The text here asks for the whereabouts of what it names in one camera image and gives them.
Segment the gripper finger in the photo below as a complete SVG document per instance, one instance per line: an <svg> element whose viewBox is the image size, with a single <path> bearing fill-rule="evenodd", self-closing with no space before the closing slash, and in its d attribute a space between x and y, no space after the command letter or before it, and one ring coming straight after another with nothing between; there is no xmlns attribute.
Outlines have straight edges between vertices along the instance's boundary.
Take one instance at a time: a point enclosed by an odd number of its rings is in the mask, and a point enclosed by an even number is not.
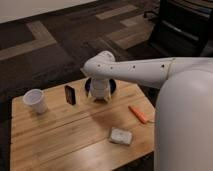
<svg viewBox="0 0 213 171"><path fill-rule="evenodd" d="M87 98L91 98L91 97L92 97L91 92L88 91L88 92L87 92Z"/></svg>
<svg viewBox="0 0 213 171"><path fill-rule="evenodd" d="M111 94L110 93L106 94L105 100L109 101L110 99L111 99Z"/></svg>

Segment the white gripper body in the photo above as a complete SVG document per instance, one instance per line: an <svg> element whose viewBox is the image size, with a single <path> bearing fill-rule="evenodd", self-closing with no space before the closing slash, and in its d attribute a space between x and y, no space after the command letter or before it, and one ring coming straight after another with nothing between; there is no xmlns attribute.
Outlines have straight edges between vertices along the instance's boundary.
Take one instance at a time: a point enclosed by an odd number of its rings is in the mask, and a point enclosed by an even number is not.
<svg viewBox="0 0 213 171"><path fill-rule="evenodd" d="M97 99L104 99L109 95L108 79L91 79L90 93Z"/></svg>

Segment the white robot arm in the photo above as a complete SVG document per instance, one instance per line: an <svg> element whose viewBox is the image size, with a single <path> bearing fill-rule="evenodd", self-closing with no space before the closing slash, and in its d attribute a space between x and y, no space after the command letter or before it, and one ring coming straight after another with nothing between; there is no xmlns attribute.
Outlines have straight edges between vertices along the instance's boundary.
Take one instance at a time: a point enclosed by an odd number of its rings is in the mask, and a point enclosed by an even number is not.
<svg viewBox="0 0 213 171"><path fill-rule="evenodd" d="M213 57L117 62L109 51L83 70L101 89L104 79L159 90L154 125L154 171L213 171Z"/></svg>

